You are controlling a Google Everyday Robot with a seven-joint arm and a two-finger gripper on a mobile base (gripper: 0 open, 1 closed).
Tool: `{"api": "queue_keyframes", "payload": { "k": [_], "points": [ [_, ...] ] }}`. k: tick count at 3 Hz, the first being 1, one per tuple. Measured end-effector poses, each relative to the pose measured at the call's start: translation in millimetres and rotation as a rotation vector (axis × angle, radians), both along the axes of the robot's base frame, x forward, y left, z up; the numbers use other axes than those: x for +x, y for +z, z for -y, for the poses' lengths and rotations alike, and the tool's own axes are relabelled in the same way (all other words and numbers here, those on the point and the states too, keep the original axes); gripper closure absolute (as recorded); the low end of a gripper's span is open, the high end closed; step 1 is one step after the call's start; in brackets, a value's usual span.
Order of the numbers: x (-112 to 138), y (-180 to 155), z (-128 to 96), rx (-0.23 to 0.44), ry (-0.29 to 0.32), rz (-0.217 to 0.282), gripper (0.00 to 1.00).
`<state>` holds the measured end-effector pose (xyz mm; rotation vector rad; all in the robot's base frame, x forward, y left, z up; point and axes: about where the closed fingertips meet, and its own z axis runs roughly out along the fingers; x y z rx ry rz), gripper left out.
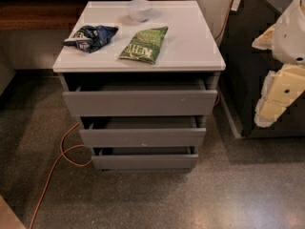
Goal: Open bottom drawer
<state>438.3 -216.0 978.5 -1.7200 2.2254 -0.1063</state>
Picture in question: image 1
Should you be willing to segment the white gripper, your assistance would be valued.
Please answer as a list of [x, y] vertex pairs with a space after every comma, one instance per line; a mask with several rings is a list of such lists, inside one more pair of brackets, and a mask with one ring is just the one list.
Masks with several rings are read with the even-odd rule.
[[305, 67], [299, 66], [305, 64], [305, 0], [293, 0], [252, 47], [272, 49], [274, 59], [285, 63], [278, 72], [268, 72], [255, 107], [254, 123], [267, 128], [305, 92]]

